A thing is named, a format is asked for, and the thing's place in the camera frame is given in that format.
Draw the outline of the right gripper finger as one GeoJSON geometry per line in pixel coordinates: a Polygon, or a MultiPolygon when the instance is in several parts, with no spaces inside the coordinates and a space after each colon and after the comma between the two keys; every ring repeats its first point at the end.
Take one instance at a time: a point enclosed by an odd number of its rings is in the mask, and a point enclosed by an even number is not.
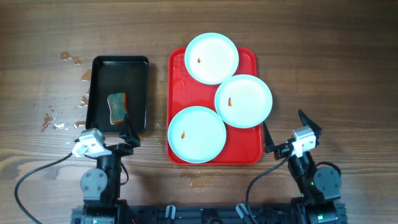
{"type": "Polygon", "coordinates": [[[308,126],[312,129],[316,137],[320,137],[322,134],[322,128],[312,121],[301,109],[298,110],[299,118],[304,126],[308,126]]]}
{"type": "Polygon", "coordinates": [[[266,123],[263,121],[262,125],[264,127],[264,147],[266,149],[266,152],[273,152],[274,151],[274,142],[272,140],[271,134],[267,128],[266,123]]]}

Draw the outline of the green and orange sponge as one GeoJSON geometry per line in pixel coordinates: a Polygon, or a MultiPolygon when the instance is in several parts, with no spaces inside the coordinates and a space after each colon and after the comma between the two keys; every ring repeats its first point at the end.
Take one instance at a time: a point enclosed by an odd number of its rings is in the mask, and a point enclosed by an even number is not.
{"type": "Polygon", "coordinates": [[[127,112],[127,96],[125,93],[114,93],[107,97],[110,110],[110,123],[120,124],[124,122],[127,112]]]}

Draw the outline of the light blue plate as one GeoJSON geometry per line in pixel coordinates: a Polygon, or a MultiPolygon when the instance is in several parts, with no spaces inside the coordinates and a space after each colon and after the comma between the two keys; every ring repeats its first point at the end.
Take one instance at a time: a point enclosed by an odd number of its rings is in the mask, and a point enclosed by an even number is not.
{"type": "Polygon", "coordinates": [[[226,126],[221,117],[204,106],[191,106],[171,120],[167,139],[181,160],[202,164],[214,159],[226,144],[226,126]]]}
{"type": "Polygon", "coordinates": [[[239,54],[227,36],[208,32],[198,35],[188,44],[184,63],[196,81],[217,85],[234,75],[239,64],[239,54]]]}
{"type": "Polygon", "coordinates": [[[271,113],[273,104],[269,87],[253,75],[234,75],[215,93],[215,109],[221,119],[235,128],[252,128],[271,113]]]}

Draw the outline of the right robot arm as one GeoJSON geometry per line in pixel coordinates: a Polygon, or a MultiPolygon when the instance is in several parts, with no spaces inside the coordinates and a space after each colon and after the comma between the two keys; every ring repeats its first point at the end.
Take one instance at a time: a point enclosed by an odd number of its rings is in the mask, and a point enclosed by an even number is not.
{"type": "Polygon", "coordinates": [[[276,145],[265,130],[265,147],[276,160],[283,159],[288,165],[301,193],[291,200],[294,223],[347,223],[346,209],[341,198],[341,169],[331,162],[316,163],[310,151],[319,145],[322,128],[302,110],[298,111],[303,124],[292,131],[292,137],[276,145]]]}

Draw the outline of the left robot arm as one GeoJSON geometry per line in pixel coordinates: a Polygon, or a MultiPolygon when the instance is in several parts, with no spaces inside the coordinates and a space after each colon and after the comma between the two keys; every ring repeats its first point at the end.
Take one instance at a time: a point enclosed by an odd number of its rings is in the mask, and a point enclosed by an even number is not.
{"type": "Polygon", "coordinates": [[[121,158],[133,155],[141,145],[139,136],[132,128],[128,114],[124,115],[119,137],[123,143],[107,146],[105,137],[97,128],[87,129],[80,135],[73,154],[96,160],[96,167],[81,178],[80,187],[87,207],[113,207],[120,197],[121,158]]]}

